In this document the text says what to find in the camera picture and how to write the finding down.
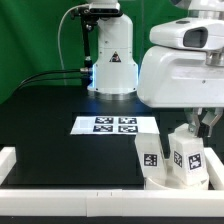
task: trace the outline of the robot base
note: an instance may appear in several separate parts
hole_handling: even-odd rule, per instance
[[[129,100],[137,97],[137,92],[132,92],[132,93],[127,93],[127,94],[106,94],[106,93],[100,93],[96,91],[88,91],[88,94],[90,97],[94,97],[97,99],[102,99],[102,100]]]

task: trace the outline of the black table surface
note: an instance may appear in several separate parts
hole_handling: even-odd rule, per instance
[[[167,120],[170,113],[175,118]],[[1,188],[143,189],[135,136],[74,136],[70,131],[77,116],[154,115],[160,129],[166,132],[172,132],[185,121],[183,112],[166,111],[164,114],[153,114],[137,98],[113,102],[93,99],[82,87],[26,87],[0,106],[0,144],[15,146],[17,156],[17,163]],[[166,135],[162,136],[165,148]],[[0,223],[198,224],[223,221],[217,218],[0,217]]]

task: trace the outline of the black cable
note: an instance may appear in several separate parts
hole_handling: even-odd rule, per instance
[[[34,82],[43,82],[43,81],[58,81],[58,80],[65,80],[65,79],[82,79],[85,78],[85,76],[79,76],[79,77],[67,77],[67,78],[49,78],[49,79],[36,79],[36,80],[29,80],[26,82],[22,82],[14,91],[13,94],[15,94],[17,91],[19,91],[22,87],[25,85],[29,85]]]
[[[52,70],[52,71],[46,71],[46,72],[41,72],[41,73],[38,73],[36,75],[33,75],[25,80],[23,80],[21,82],[21,84],[25,83],[25,82],[28,82],[32,79],[35,79],[35,78],[38,78],[38,77],[41,77],[41,76],[45,76],[45,75],[51,75],[51,74],[63,74],[63,73],[75,73],[75,72],[80,72],[80,69],[69,69],[69,70]]]

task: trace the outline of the cable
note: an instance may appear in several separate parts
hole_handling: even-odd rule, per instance
[[[78,9],[80,7],[88,7],[88,6],[89,6],[89,4],[84,4],[84,5],[78,5],[78,6],[72,7],[64,14],[64,16],[61,19],[61,22],[60,22],[60,25],[59,25],[59,28],[58,28],[58,51],[59,51],[59,56],[60,56],[61,68],[63,70],[65,69],[65,65],[64,65],[64,61],[63,61],[63,57],[62,57],[62,51],[61,51],[61,29],[62,29],[63,23],[65,21],[66,16],[72,10]]]
[[[46,71],[46,72],[41,72],[39,74],[36,74],[36,75],[33,75],[25,80],[23,80],[21,82],[21,84],[25,83],[25,82],[28,82],[32,79],[35,79],[35,78],[38,78],[38,77],[41,77],[41,76],[45,76],[45,75],[51,75],[51,74],[63,74],[63,73],[75,73],[75,72],[80,72],[80,69],[70,69],[70,70],[52,70],[52,71]]]
[[[22,82],[12,93],[12,95],[14,95],[17,91],[19,91],[22,87],[24,87],[25,85],[29,85],[31,83],[34,82],[43,82],[43,81],[58,81],[58,80],[64,80],[64,79],[82,79],[85,78],[85,76],[79,76],[79,77],[66,77],[66,78],[49,78],[49,79],[37,79],[37,80],[30,80],[27,82]]]

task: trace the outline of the white panel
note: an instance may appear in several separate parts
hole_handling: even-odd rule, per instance
[[[205,149],[207,169],[215,190],[224,190],[224,166],[211,148]]]
[[[122,216],[122,191],[99,191],[88,197],[87,216]]]
[[[16,163],[14,147],[5,147],[0,151],[0,185]]]

